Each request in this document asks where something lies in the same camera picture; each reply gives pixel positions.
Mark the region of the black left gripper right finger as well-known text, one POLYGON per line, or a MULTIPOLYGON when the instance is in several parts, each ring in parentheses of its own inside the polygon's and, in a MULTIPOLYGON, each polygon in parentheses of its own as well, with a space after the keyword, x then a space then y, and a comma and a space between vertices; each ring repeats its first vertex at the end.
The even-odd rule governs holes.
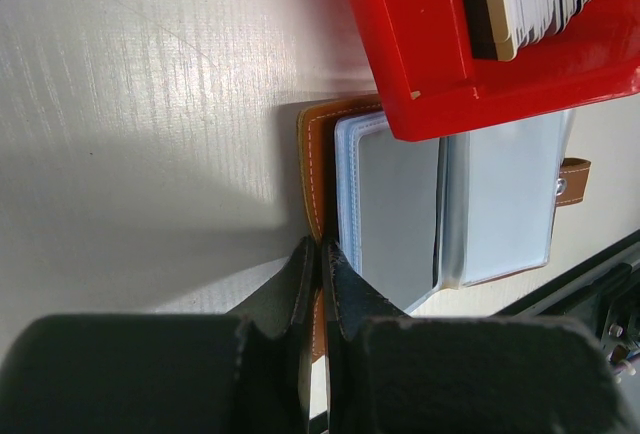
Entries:
POLYGON ((630 407, 569 317, 413 318, 322 246, 332 433, 626 433, 630 407))

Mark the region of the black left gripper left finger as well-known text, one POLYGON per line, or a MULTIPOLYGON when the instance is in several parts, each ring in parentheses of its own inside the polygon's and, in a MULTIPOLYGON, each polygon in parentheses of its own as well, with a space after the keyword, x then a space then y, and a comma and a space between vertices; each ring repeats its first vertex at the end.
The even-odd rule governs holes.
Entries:
POLYGON ((315 244, 226 314, 60 314, 1 366, 5 433, 305 433, 315 244))

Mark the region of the brown leather card holder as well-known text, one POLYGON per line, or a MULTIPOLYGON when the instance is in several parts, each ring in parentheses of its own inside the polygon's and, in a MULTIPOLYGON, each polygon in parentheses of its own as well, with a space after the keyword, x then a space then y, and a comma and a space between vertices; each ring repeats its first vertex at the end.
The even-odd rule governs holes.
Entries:
MULTIPOLYGON (((582 202, 591 170, 566 153, 573 120, 564 110, 427 140, 439 142, 434 284, 415 308, 548 263, 556 211, 582 202)), ((375 95, 306 108, 296 122, 311 234, 337 240, 361 277, 359 142, 383 130, 375 95)))

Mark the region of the red plastic card tray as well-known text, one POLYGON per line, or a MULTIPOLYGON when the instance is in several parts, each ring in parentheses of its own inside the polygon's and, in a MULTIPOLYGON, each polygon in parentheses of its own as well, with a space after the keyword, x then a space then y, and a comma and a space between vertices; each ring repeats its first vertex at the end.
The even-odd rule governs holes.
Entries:
POLYGON ((395 137, 420 141, 634 95, 639 0, 593 0, 512 61, 476 59, 463 0, 349 0, 395 137))

